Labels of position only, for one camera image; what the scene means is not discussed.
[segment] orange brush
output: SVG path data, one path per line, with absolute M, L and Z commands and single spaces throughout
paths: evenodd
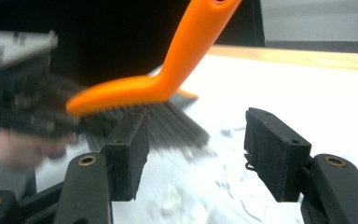
M 84 116 L 109 108 L 166 102 L 197 66 L 241 0 L 192 0 L 156 76 L 116 79 L 71 98 L 66 110 Z

